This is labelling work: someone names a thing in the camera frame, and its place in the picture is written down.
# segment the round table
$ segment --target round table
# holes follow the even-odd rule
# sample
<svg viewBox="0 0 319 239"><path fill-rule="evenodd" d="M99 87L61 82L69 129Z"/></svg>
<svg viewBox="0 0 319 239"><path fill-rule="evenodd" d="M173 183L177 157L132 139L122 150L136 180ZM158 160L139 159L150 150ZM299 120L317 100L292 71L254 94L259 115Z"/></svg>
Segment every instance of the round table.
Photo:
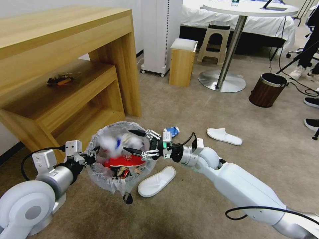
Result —
<svg viewBox="0 0 319 239"><path fill-rule="evenodd" d="M222 69L219 71L204 71L200 73L198 80L202 85L209 89L220 92L238 92L246 87L246 82L242 76L237 76L227 72L236 50L240 35L243 32L247 17L283 17L295 15L299 10L294 6L280 3L270 3L267 9L263 8L264 5L265 2L248 0L240 0L238 6L232 6L231 0L212 0L203 4L205 9L209 9L218 13L239 15L239 18L232 40L227 49ZM270 8L281 8L283 11L271 10Z"/></svg>

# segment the round table base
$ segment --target round table base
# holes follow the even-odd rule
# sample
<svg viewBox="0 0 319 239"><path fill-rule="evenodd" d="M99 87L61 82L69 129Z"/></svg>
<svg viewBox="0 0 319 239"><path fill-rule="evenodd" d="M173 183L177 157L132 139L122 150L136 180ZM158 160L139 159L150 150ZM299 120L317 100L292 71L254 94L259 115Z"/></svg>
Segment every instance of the round table base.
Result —
<svg viewBox="0 0 319 239"><path fill-rule="evenodd" d="M242 76L227 73L221 89L216 89L215 86L217 85L219 74L220 70L203 71L199 74L198 80L203 86L220 92L238 92L246 87L246 82Z"/></svg>

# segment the sneaker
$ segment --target sneaker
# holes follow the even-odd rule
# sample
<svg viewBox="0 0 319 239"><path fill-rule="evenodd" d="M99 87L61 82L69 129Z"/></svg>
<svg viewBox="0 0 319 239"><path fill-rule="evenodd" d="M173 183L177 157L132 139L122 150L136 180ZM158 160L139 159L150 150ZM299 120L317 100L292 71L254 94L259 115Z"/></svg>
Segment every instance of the sneaker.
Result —
<svg viewBox="0 0 319 239"><path fill-rule="evenodd" d="M314 69L311 69L308 74L307 77L315 77L317 78L317 80L319 80L319 72L313 72Z"/></svg>
<svg viewBox="0 0 319 239"><path fill-rule="evenodd" d="M305 119L305 125L313 130L317 131L319 129L319 119Z"/></svg>
<svg viewBox="0 0 319 239"><path fill-rule="evenodd" d="M300 76L303 74L305 70L306 68L303 68L302 65L299 65L295 68L293 72L289 74L289 76L294 80L299 80Z"/></svg>
<svg viewBox="0 0 319 239"><path fill-rule="evenodd" d="M312 106L312 107L316 107L319 108L319 98L310 98L310 97L306 97L303 99L304 103Z"/></svg>

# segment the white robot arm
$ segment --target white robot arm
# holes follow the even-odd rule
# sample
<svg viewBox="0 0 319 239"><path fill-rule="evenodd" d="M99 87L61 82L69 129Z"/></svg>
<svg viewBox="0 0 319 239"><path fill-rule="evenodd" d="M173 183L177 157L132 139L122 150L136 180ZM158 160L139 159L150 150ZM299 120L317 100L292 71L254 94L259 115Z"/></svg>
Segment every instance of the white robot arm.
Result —
<svg viewBox="0 0 319 239"><path fill-rule="evenodd" d="M142 156L145 161L162 156L191 167L208 177L232 203L243 207L251 219L271 225L288 238L319 238L318 215L289 210L269 186L238 165L227 163L213 149L204 147L203 140L194 133L191 137L195 135L195 140L190 146L185 144L191 137L183 144L173 144L170 132L164 132L163 137L152 130L131 132L147 137L150 150L125 148L128 152ZM95 162L97 150L86 155L81 153L80 141L68 141L65 161L56 167L53 167L56 160L52 150L33 154L39 173L36 181L16 185L0 199L0 239L24 239L46 227L65 202L65 192L82 168Z"/></svg>
<svg viewBox="0 0 319 239"><path fill-rule="evenodd" d="M163 132L163 137L151 130L131 132L147 137L151 141L151 148L146 152L125 148L127 151L141 155L144 160L156 160L160 156L171 158L204 174L222 195L242 208L245 216L238 219L247 215L253 220L271 225L292 239L319 238L318 215L288 209L268 185L238 165L221 159L213 149L204 147L203 139L197 138L194 133L185 142L194 135L192 146L189 146L185 143L174 145L170 132Z"/></svg>
<svg viewBox="0 0 319 239"><path fill-rule="evenodd" d="M97 150L87 155L80 141L68 141L57 166L52 149L32 154L36 180L17 184L0 198L0 239L24 239L49 225L83 167L95 163Z"/></svg>

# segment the baseboard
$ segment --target baseboard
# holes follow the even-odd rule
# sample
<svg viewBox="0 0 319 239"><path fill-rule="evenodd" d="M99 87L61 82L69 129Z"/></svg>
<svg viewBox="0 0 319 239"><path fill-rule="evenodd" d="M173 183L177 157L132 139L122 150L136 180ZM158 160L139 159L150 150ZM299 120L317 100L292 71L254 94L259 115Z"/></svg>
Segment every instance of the baseboard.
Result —
<svg viewBox="0 0 319 239"><path fill-rule="evenodd" d="M142 54L143 54L143 52L144 52L144 49L143 49L143 50L141 50L139 53L137 53L137 54L136 54L136 58L138 58L140 55L142 55Z"/></svg>
<svg viewBox="0 0 319 239"><path fill-rule="evenodd" d="M17 143L13 147L11 147L9 150L7 150L4 154L0 156L0 165L2 165L4 162L6 162L9 158L11 158L14 154L16 154L19 150L21 150L24 147L24 144L22 142Z"/></svg>

